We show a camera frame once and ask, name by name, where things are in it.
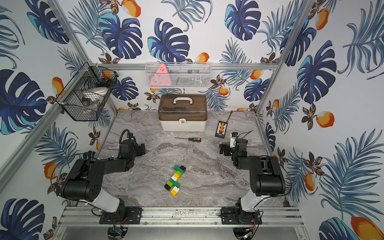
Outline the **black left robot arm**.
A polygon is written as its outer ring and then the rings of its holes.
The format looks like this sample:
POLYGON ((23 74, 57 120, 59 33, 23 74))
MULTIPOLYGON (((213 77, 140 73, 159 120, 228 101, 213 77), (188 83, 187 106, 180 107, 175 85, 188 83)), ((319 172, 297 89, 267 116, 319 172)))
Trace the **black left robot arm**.
POLYGON ((145 144, 138 144, 128 129, 123 130, 116 158, 97 159, 87 156, 78 159, 60 187, 51 186, 60 197, 91 205, 100 210, 101 225, 138 225, 142 217, 142 208, 127 207, 125 202, 112 196, 102 187, 105 175, 128 172, 135 158, 146 154, 145 144))

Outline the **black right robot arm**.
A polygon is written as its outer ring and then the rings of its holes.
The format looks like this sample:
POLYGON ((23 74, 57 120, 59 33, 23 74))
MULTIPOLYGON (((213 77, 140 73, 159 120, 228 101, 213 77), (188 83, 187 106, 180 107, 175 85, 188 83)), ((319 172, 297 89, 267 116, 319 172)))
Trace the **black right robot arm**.
POLYGON ((220 145, 220 154, 231 157, 233 165, 239 170, 249 172, 250 190, 238 199, 234 212, 224 214, 238 224, 255 223, 261 217, 258 207, 262 202, 281 197, 286 192, 286 182, 276 157, 251 156, 247 152, 248 141, 240 138, 237 132, 231 133, 230 143, 220 145))

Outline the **dark green long brick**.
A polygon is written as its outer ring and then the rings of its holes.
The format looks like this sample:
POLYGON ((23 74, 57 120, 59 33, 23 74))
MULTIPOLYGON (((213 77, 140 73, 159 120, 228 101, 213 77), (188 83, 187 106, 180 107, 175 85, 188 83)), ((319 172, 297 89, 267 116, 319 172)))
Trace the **dark green long brick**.
POLYGON ((172 183, 173 187, 178 187, 178 188, 180 187, 180 184, 177 181, 170 179, 168 182, 172 183))
POLYGON ((180 173, 184 174, 181 170, 180 166, 174 166, 175 171, 179 171, 180 173))

